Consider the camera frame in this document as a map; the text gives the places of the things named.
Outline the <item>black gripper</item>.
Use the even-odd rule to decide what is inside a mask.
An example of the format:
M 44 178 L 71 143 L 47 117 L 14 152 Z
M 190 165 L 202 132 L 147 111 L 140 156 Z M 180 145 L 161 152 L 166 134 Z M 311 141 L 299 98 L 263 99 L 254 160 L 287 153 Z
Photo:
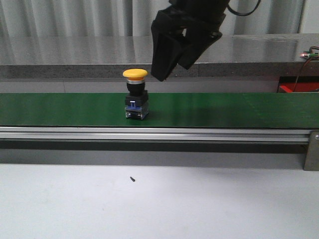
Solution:
M 153 61 L 151 75 L 164 81 L 177 63 L 188 70 L 203 52 L 219 40 L 228 0 L 170 0 L 151 25 Z M 190 46 L 186 49 L 182 34 Z

